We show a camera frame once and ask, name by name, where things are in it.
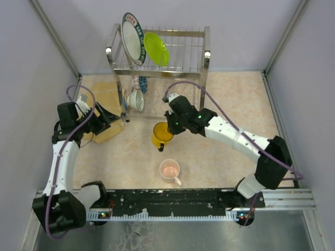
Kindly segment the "yellow glass mug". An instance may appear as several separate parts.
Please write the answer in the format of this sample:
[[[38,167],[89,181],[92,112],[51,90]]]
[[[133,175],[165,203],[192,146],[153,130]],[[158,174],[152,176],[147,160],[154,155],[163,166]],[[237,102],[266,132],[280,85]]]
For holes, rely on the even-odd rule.
[[[153,127],[151,142],[159,152],[163,152],[164,147],[171,142],[173,137],[174,135],[168,131],[168,123],[159,122]]]

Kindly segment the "yellow cloth with white zigzags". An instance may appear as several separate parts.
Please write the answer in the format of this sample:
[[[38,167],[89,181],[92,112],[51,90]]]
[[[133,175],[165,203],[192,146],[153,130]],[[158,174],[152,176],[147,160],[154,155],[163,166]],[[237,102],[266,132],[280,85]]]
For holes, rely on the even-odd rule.
[[[118,88],[116,82],[97,82],[92,87],[92,92],[96,101],[108,112],[121,117],[121,106],[119,102]],[[110,140],[114,136],[120,134],[124,130],[124,122],[122,119],[111,124],[111,127],[93,137],[96,143],[103,143]]]

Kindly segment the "pale green patterned bowl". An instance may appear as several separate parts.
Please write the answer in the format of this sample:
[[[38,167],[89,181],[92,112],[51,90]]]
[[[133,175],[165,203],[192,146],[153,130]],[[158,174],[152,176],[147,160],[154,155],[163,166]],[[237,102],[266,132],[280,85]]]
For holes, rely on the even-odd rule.
[[[143,92],[139,90],[134,90],[129,96],[128,96],[128,105],[129,107],[137,112],[143,112],[144,110],[144,96]]]

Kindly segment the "blue patterned bowl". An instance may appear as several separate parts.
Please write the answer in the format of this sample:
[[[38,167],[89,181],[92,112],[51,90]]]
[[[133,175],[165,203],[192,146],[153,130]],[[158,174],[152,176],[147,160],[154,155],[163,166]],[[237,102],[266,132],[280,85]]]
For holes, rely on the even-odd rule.
[[[134,90],[141,90],[144,94],[148,89],[148,81],[145,76],[134,76],[132,78],[132,87]]]

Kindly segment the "pink and white mug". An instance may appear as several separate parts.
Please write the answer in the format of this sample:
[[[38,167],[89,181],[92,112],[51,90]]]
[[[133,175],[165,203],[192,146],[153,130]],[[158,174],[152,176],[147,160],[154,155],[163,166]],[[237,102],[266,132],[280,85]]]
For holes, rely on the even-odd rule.
[[[159,166],[159,173],[164,180],[175,182],[179,187],[182,186],[182,182],[179,178],[181,168],[177,161],[173,159],[164,160]]]

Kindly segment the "lime green plate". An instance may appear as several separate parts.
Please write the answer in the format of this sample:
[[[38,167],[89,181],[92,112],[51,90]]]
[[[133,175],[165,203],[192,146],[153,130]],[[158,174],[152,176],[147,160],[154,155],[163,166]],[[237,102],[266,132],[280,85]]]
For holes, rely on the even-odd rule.
[[[167,66],[170,60],[169,51],[163,40],[153,32],[144,35],[144,47],[150,59],[158,66]]]

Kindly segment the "white plate green rim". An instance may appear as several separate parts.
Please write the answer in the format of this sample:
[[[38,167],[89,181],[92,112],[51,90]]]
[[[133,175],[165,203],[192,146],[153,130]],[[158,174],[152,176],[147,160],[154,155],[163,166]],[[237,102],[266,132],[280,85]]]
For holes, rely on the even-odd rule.
[[[125,13],[121,20],[121,38],[130,59],[142,66],[146,59],[144,32],[138,19],[132,13]]]

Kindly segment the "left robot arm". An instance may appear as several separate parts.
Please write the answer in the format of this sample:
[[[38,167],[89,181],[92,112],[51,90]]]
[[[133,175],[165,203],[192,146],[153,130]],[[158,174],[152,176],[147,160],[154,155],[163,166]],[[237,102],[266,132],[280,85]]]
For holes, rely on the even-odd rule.
[[[83,227],[92,206],[108,204],[109,195],[101,181],[86,183],[78,194],[73,193],[74,164],[84,134],[99,135],[120,120],[98,102],[93,108],[83,101],[66,102],[58,105],[57,111],[59,121],[52,136],[49,179],[42,196],[32,202],[32,209],[50,238]]]

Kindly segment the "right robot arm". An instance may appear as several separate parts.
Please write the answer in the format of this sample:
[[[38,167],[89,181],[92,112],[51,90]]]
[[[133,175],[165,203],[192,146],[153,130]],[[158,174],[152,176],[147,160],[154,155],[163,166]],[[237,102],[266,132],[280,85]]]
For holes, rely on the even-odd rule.
[[[267,139],[243,129],[235,129],[216,112],[197,110],[185,96],[170,94],[164,98],[169,109],[165,112],[168,131],[178,135],[186,130],[193,134],[220,141],[244,154],[256,163],[256,170],[243,178],[236,187],[234,202],[246,207],[252,197],[263,189],[275,190],[292,165],[286,142],[279,136]]]

